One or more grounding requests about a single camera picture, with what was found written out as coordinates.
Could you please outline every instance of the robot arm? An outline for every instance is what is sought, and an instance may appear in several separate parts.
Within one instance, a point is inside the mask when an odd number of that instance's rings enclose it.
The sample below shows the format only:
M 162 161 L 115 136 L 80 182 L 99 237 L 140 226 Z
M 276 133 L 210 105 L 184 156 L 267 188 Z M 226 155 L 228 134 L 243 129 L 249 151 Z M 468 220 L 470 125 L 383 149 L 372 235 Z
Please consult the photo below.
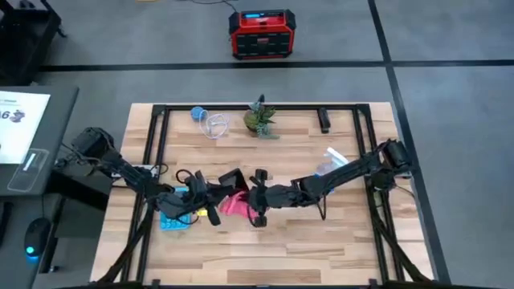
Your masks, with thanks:
M 375 151 L 366 153 L 323 176 L 308 176 L 292 180 L 292 185 L 266 187 L 262 181 L 251 180 L 256 184 L 247 195 L 249 206 L 259 213 L 253 220 L 254 226 L 266 226 L 264 216 L 268 208 L 310 206 L 318 204 L 332 189 L 357 177 L 370 176 L 373 186 L 378 189 L 392 189 L 394 177 L 410 170 L 410 161 L 401 142 L 388 140 Z
M 230 186 L 206 182 L 200 171 L 193 175 L 182 170 L 189 176 L 184 181 L 179 181 L 187 185 L 189 190 L 181 195 L 176 194 L 173 186 L 159 183 L 150 170 L 134 167 L 124 160 L 114 148 L 112 137 L 101 128 L 86 128 L 71 144 L 79 156 L 94 162 L 98 170 L 106 176 L 120 174 L 130 189 L 142 194 L 148 203 L 168 218 L 178 219 L 206 208 L 210 222 L 217 226 L 221 222 L 215 206 L 234 193 Z

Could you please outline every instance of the yellow object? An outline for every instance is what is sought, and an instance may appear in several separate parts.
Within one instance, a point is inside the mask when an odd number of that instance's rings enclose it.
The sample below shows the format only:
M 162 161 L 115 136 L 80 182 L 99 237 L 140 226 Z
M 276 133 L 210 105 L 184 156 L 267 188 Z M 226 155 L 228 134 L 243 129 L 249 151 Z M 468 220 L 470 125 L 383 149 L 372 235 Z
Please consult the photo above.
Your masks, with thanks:
M 207 215 L 207 210 L 205 209 L 200 209 L 198 212 L 196 212 L 196 214 L 199 216 L 199 217 L 205 217 Z

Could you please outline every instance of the white paper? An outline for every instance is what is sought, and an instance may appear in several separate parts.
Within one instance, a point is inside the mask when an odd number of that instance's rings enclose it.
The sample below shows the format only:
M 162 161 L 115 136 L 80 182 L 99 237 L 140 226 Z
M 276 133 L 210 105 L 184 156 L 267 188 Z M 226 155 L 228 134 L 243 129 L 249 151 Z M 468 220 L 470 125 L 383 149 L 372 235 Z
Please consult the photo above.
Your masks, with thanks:
M 21 164 L 50 95 L 0 92 L 0 164 Z

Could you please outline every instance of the black desk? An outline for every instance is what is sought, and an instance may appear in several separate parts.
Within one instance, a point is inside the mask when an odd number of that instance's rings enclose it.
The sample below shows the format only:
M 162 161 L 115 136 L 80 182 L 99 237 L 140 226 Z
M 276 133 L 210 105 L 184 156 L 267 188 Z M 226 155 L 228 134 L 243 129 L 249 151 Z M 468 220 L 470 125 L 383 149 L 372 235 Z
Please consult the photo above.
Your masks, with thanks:
M 35 196 L 44 193 L 59 193 L 93 206 L 99 210 L 107 207 L 108 196 L 71 177 L 52 170 L 59 147 L 75 105 L 78 88 L 53 87 L 16 87 L 0 88 L 0 91 L 31 92 L 49 94 L 47 108 L 39 123 L 38 130 L 32 140 L 31 149 L 45 149 L 49 152 L 34 185 L 27 192 L 9 189 L 7 186 L 18 168 L 18 165 L 0 165 L 0 197 L 1 196 Z
M 32 148 L 46 149 L 49 152 L 48 162 L 43 166 L 43 170 L 32 189 L 23 195 L 20 192 L 8 190 L 7 184 L 9 184 L 18 165 L 0 165 L 0 202 L 9 201 L 14 203 L 12 215 L 6 224 L 3 244 L 0 246 L 0 259 L 5 265 L 0 269 L 0 279 L 6 280 L 6 282 L 8 280 L 8 283 L 12 285 L 8 287 L 31 288 L 32 280 L 41 266 L 38 263 L 29 263 L 26 260 L 23 251 L 23 239 L 29 223 L 41 217 L 43 205 L 46 208 L 46 217 L 51 218 L 52 221 L 55 221 L 52 217 L 55 215 L 54 212 L 62 206 L 62 198 L 59 195 L 46 196 L 44 204 L 42 198 L 79 90 L 74 87 L 7 87 L 0 88 L 0 91 L 51 95 L 31 144 Z M 49 242 L 55 243 L 55 238 L 51 238 Z M 51 258 L 51 254 L 46 258 L 41 258 L 41 262 L 48 263 L 46 260 L 49 258 Z
M 20 195 L 41 195 L 45 193 L 52 167 L 54 166 L 67 123 L 75 105 L 78 88 L 53 88 L 53 87 L 7 87 L 0 88 L 4 92 L 29 92 L 48 94 L 47 108 L 39 122 L 38 130 L 32 140 L 31 148 L 45 149 L 49 152 L 47 161 L 41 173 L 38 175 L 32 189 L 25 193 L 20 193 L 7 188 L 10 179 L 18 165 L 0 165 L 0 197 L 1 196 L 20 196 Z

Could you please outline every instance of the desk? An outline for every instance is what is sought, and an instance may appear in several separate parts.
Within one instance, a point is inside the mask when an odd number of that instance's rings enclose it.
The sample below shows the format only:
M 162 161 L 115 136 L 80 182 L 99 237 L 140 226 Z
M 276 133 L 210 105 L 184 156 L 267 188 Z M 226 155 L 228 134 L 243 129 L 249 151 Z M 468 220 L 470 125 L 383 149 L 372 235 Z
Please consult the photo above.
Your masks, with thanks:
M 369 108 L 377 141 L 398 138 L 390 104 L 371 103 Z M 152 104 L 132 105 L 121 153 L 133 164 L 140 164 L 145 153 L 152 110 Z M 350 160 L 359 156 L 348 111 L 329 110 L 332 127 L 323 135 L 316 111 L 279 110 L 272 125 L 272 131 L 281 135 L 279 140 L 251 137 L 243 123 L 244 111 L 223 113 L 230 114 L 230 129 L 219 140 L 203 136 L 189 112 L 169 114 L 163 158 L 169 171 L 161 176 L 162 182 L 180 185 L 174 179 L 178 169 L 200 169 L 207 180 L 216 182 L 218 176 L 239 167 L 246 179 L 255 169 L 267 169 L 271 177 L 267 184 L 288 184 L 291 179 L 313 174 L 317 165 L 326 161 L 323 154 L 328 146 Z M 161 122 L 157 122 L 156 136 Z M 151 163 L 156 161 L 156 152 L 154 141 Z M 399 180 L 398 184 L 411 189 L 408 181 Z M 134 199 L 129 189 L 112 190 L 91 280 L 101 277 L 123 250 Z M 401 247 L 421 272 L 432 278 L 413 197 L 395 189 L 390 205 Z M 160 230 L 159 214 L 154 214 L 144 283 L 160 279 L 163 285 L 362 285 L 368 279 L 380 279 L 362 178 L 337 188 L 328 196 L 327 207 L 326 221 L 320 220 L 312 206 L 270 210 L 266 228 L 253 228 L 243 217 L 220 215 L 220 226 L 213 227 L 201 218 L 188 230 L 171 232 Z M 389 251 L 385 252 L 390 261 Z M 130 279 L 136 277 L 138 259 L 136 250 Z M 392 262 L 388 264 L 394 277 Z
M 63 141 L 67 122 L 70 120 L 73 106 L 79 93 L 78 88 L 55 87 L 6 87 L 1 88 L 5 92 L 27 92 L 48 94 L 50 99 L 47 108 L 41 117 L 38 129 L 32 140 L 32 149 L 45 149 L 48 151 L 47 161 L 41 169 L 38 178 L 32 188 L 27 192 L 17 192 L 7 189 L 10 179 L 18 165 L 0 165 L 0 196 L 41 195 L 45 192 L 48 178 L 51 175 L 54 161 L 59 147 Z
M 20 192 L 7 189 L 7 184 L 9 184 L 18 165 L 0 165 L 0 202 L 12 201 L 14 203 L 13 213 L 7 223 L 6 234 L 2 247 L 0 247 L 0 259 L 3 260 L 4 264 L 8 263 L 9 265 L 2 266 L 2 269 L 0 269 L 0 279 L 6 280 L 7 287 L 29 288 L 34 280 L 35 272 L 38 270 L 38 264 L 27 264 L 27 259 L 23 253 L 25 232 L 33 220 L 41 217 L 42 198 L 40 196 L 47 187 L 54 160 L 57 157 L 79 90 L 74 87 L 43 86 L 4 87 L 0 90 L 51 95 L 31 143 L 31 148 L 48 151 L 47 162 L 32 189 L 23 193 L 23 196 L 38 197 L 21 197 Z M 59 205 L 53 205 L 58 203 L 60 203 L 59 197 L 49 196 L 46 198 L 44 205 L 46 206 L 47 217 L 50 217 L 52 212 L 59 208 Z M 50 252 L 50 255 L 53 254 L 53 251 L 48 250 L 45 252 L 45 256 L 47 256 L 47 252 Z

